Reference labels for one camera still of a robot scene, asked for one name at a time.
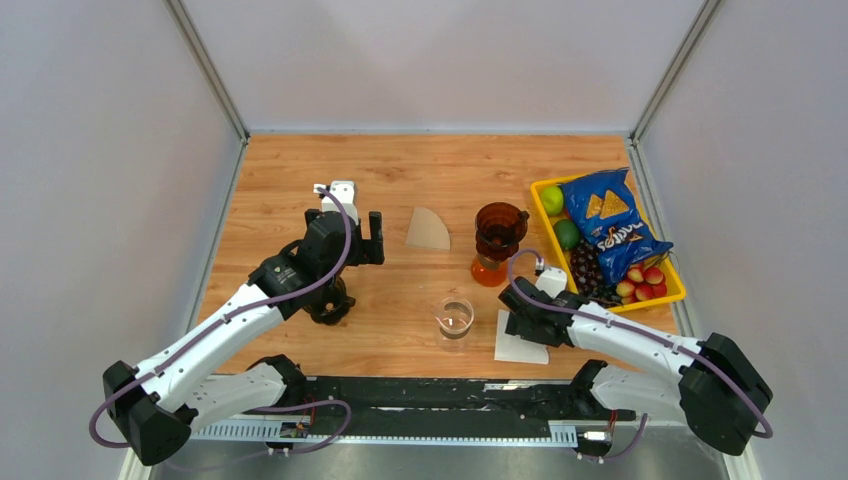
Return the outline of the white paper coffee filter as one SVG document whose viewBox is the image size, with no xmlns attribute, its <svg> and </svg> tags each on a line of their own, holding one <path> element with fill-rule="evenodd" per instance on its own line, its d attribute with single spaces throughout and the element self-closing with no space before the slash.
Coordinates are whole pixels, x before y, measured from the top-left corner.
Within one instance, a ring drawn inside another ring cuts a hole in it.
<svg viewBox="0 0 848 480">
<path fill-rule="evenodd" d="M 506 333 L 510 313 L 499 310 L 497 317 L 494 360 L 499 362 L 548 365 L 550 356 L 545 345 L 523 340 Z"/>
</svg>

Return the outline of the brown plastic coffee dripper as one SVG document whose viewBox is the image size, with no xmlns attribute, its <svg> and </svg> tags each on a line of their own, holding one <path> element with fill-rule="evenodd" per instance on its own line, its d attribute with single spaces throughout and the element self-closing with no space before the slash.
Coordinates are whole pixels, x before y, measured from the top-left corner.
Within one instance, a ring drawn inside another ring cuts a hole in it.
<svg viewBox="0 0 848 480">
<path fill-rule="evenodd" d="M 475 216 L 475 242 L 479 255 L 503 262 L 513 256 L 528 231 L 529 213 L 506 202 L 483 206 Z"/>
</svg>

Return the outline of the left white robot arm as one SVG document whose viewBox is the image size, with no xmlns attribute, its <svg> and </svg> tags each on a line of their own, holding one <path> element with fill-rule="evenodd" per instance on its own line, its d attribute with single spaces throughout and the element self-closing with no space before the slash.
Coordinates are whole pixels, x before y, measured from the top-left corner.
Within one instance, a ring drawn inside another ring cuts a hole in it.
<svg viewBox="0 0 848 480">
<path fill-rule="evenodd" d="M 339 323 L 353 308 L 344 268 L 385 261 L 382 216 L 368 215 L 369 238 L 344 212 L 310 209 L 306 232 L 264 260 L 236 293 L 186 336 L 132 366 L 117 361 L 102 375 L 105 400 L 89 422 L 92 439 L 108 448 L 97 421 L 108 414 L 145 466 L 178 452 L 190 436 L 232 415 L 274 406 L 297 412 L 306 399 L 305 376 L 284 355 L 265 357 L 241 374 L 209 376 L 257 336 L 303 311 L 313 322 Z"/>
</svg>

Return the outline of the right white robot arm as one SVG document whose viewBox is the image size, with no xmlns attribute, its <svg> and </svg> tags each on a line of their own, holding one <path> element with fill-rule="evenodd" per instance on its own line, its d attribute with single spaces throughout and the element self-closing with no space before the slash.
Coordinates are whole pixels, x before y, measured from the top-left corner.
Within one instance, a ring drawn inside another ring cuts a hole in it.
<svg viewBox="0 0 848 480">
<path fill-rule="evenodd" d="M 752 438 L 773 437 L 765 417 L 773 392 L 731 338 L 664 333 L 566 290 L 550 296 L 524 277 L 498 298 L 510 314 L 508 334 L 599 352 L 635 367 L 627 373 L 602 361 L 587 363 L 577 375 L 582 382 L 570 392 L 580 415 L 624 409 L 665 417 L 733 456 L 741 455 Z"/>
</svg>

